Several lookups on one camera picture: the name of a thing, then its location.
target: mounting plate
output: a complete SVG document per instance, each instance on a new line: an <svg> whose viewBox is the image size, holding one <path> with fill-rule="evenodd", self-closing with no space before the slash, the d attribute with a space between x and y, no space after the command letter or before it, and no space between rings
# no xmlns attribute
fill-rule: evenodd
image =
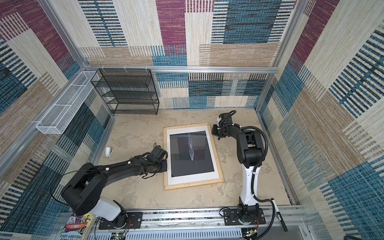
<svg viewBox="0 0 384 240"><path fill-rule="evenodd" d="M128 218L131 220L130 229L140 228L143 212L127 212ZM111 230L115 229L109 221L100 222L99 230Z"/></svg>
<svg viewBox="0 0 384 240"><path fill-rule="evenodd" d="M224 223L226 226L242 225L242 223L239 222L239 217L237 215L236 209L224 209L223 215L224 215ZM259 214L257 216L258 216L257 220L259 221L259 225L266 223L263 209L259 208ZM249 225L257 225L256 219L252 220Z"/></svg>

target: black wire shelf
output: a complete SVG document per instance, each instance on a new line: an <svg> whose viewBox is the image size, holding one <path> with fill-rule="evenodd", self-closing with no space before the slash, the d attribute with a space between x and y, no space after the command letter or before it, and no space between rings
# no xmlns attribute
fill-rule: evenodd
<svg viewBox="0 0 384 240"><path fill-rule="evenodd" d="M113 114L157 114L159 97L145 69L99 69L91 81Z"/></svg>

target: beige textured floor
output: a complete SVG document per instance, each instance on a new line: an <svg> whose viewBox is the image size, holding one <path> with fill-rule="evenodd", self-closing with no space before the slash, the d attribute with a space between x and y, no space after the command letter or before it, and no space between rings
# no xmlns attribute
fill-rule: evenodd
<svg viewBox="0 0 384 240"><path fill-rule="evenodd" d="M122 162L150 152L155 142L163 146L164 127L202 122L209 122L212 126L217 124L219 114L231 110L159 110L158 115L118 115L107 142L107 146L113 148L112 156L108 159L103 154L99 165ZM253 109L236 110L232 117L235 123L260 127ZM126 208L235 206L242 190L242 168L237 160L236 140L232 137L217 140L214 136L214 141L224 183L165 191L163 173L159 173L149 179L135 176L114 182L103 189L101 196L116 200ZM273 197L278 205L290 204L270 152L259 174L257 194L261 199Z"/></svg>

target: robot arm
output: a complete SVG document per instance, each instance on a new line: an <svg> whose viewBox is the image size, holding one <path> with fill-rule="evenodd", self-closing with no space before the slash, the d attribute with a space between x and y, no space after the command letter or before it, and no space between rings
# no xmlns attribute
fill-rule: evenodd
<svg viewBox="0 0 384 240"><path fill-rule="evenodd" d="M244 234L245 239L260 239L272 227L275 219L275 206L271 199L257 198L258 174L265 160L268 151L266 135L262 130L253 126L242 127L232 122L235 110L229 113L222 113L217 118L217 125L212 127L212 134L222 137L233 137L237 144L237 158L243 168L243 188L237 205L238 222L244 225L251 224L252 220L260 218L259 205L257 202L270 202L272 204L272 218L267 229L259 236L254 238L256 229L249 230Z"/></svg>
<svg viewBox="0 0 384 240"><path fill-rule="evenodd" d="M243 188L237 206L239 222L247 225L259 217L257 202L273 202L270 199L257 198L257 178L260 166L268 151L266 136L262 130L253 126L242 127L232 122L236 111L220 114L218 124L212 128L212 134L222 137L233 137L237 142L237 157L243 168ZM167 170L167 152L156 146L151 153L135 156L128 161L105 166L84 164L62 189L61 195L75 214L86 213L103 217L110 229L122 228L127 222L125 209L115 202L100 198L102 189L115 181L136 175L165 172ZM267 230L257 239L263 237L272 226L275 208L272 207L272 220Z"/></svg>
<svg viewBox="0 0 384 240"><path fill-rule="evenodd" d="M89 212L110 221L114 228L123 227L127 221L124 208L117 202L100 198L101 191L105 186L126 177L167 171L164 155L167 157L167 152L160 146L155 146L150 153L146 152L116 164L94 166L86 163L62 189L61 196L75 214Z"/></svg>

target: wire mesh shelf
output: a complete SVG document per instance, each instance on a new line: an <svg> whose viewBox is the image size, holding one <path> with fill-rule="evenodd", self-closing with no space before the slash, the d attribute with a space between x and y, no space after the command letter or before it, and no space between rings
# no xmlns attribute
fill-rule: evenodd
<svg viewBox="0 0 384 240"><path fill-rule="evenodd" d="M91 81L114 114L157 114L159 98L150 70L99 69Z"/></svg>
<svg viewBox="0 0 384 240"><path fill-rule="evenodd" d="M43 134L63 134L88 94L93 89L90 80L99 78L95 71L83 71L63 95L43 116L36 128Z"/></svg>

